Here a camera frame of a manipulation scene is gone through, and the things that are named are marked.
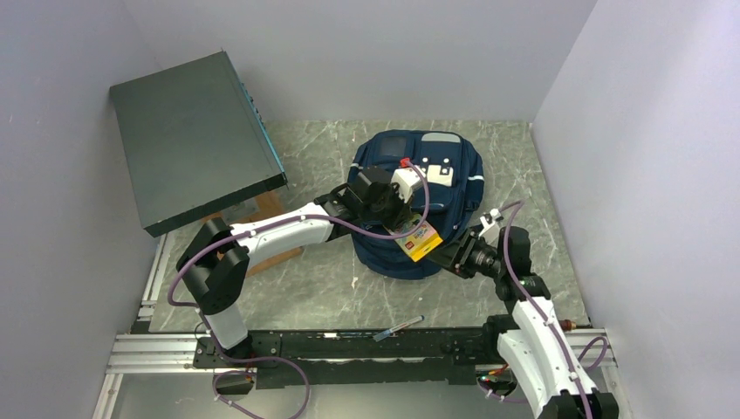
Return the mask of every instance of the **gray wall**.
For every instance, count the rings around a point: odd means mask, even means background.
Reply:
[[[125,3],[162,66],[223,48],[273,120],[532,120],[595,0]]]
[[[599,0],[535,119],[635,417],[740,408],[738,73],[737,2]]]
[[[0,416],[89,417],[154,240],[107,89],[158,70],[119,0],[0,4]]]

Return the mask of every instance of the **yellow package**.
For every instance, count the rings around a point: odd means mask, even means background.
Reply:
[[[414,214],[410,221],[403,224],[403,227],[400,229],[393,231],[393,233],[403,234],[409,232],[420,221],[421,215]],[[395,242],[406,252],[411,260],[418,262],[421,258],[427,256],[435,247],[440,245],[442,238],[439,237],[437,230],[425,221],[414,234],[404,238],[397,238]]]

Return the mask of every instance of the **backpack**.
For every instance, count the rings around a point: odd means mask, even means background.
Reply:
[[[459,237],[483,199],[481,155],[469,141],[455,133],[384,131],[357,149],[347,181],[353,181],[360,170],[370,166],[393,173],[404,157],[409,157],[427,175],[430,203],[427,221],[437,230],[442,241]],[[414,193],[412,210],[423,212],[423,189]],[[363,223],[362,227],[387,234],[380,223]],[[441,270],[439,265],[426,259],[414,262],[394,240],[353,233],[352,241],[360,262],[387,277],[423,279]]]

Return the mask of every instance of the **metal frame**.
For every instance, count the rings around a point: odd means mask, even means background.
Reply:
[[[147,285],[141,299],[137,321],[150,321],[156,308],[156,301],[164,277],[165,267],[170,258],[174,240],[170,233],[162,236],[152,269],[147,278]],[[213,374],[233,368],[196,369],[193,359],[197,349],[197,339],[207,336],[203,333],[144,333],[120,334],[115,338],[111,357],[106,367],[106,376],[98,397],[92,419],[110,419],[118,397],[120,385],[125,374]],[[576,329],[565,334],[573,352],[580,354],[593,338],[605,336],[604,329]],[[599,353],[596,347],[589,351],[581,361],[584,365],[592,364]],[[374,361],[391,361],[390,359],[373,359]],[[401,358],[405,361],[418,361],[418,358]],[[345,362],[347,359],[321,359],[310,361]],[[476,365],[478,371],[488,371],[499,365]],[[606,389],[614,395],[620,405],[620,418],[632,419],[632,412],[627,400],[626,391],[620,382],[617,361],[611,346],[600,364],[606,380]]]

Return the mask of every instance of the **marble table top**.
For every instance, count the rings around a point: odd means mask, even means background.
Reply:
[[[533,270],[548,285],[560,319],[588,322],[526,122],[312,120],[265,125],[288,176],[289,188],[278,191],[287,210],[341,184],[356,148],[380,131],[460,134],[483,157],[486,183],[479,212],[525,199],[515,225],[530,232]],[[166,266],[151,332],[190,332],[200,322],[192,309],[167,303],[175,261],[199,227],[192,223],[170,233],[173,257]],[[175,297],[192,300],[183,284]],[[308,246],[301,256],[246,278],[237,304],[250,329],[386,328],[420,314],[426,319],[415,327],[480,326],[487,316],[506,313],[489,278],[461,279],[446,271],[420,281],[384,278],[357,259],[350,237]]]

